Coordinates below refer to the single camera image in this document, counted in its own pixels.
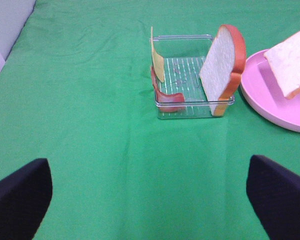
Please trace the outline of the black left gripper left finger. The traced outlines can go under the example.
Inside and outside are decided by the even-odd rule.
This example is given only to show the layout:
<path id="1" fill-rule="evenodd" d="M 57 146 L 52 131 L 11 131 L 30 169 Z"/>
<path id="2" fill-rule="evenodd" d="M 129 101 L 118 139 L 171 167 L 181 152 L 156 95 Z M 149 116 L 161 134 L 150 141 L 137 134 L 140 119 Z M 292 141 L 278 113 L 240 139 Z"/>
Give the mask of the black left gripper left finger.
<path id="1" fill-rule="evenodd" d="M 52 196 L 46 158 L 37 158 L 0 180 L 0 240 L 33 239 Z"/>

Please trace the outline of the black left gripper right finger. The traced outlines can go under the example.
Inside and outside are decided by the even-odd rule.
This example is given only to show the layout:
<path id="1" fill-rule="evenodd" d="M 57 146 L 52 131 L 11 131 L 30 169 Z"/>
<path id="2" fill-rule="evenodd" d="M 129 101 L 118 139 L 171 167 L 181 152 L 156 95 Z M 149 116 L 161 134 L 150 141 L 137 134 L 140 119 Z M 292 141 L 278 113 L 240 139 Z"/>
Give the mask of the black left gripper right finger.
<path id="1" fill-rule="evenodd" d="M 300 240 L 299 175 L 264 155 L 253 155 L 246 194 L 271 240 Z"/>

